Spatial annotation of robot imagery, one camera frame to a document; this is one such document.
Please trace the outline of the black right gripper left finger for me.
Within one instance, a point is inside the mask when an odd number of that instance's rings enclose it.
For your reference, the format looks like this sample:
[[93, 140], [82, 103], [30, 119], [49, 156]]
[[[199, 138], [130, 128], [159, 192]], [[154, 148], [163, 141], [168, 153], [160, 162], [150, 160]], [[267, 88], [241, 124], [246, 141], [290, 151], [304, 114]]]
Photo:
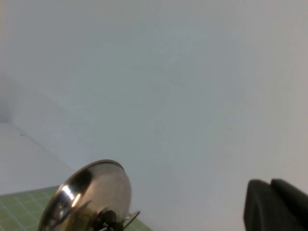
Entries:
[[271, 182], [250, 180], [247, 185], [244, 225], [247, 231], [306, 231], [284, 204]]

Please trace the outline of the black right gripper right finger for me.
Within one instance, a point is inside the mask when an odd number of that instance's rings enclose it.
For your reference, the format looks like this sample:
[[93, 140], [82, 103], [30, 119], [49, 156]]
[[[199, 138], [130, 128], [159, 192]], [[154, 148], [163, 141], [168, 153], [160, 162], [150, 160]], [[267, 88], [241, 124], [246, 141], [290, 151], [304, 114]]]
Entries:
[[282, 179], [272, 179], [271, 187], [278, 193], [300, 224], [308, 223], [308, 195]]

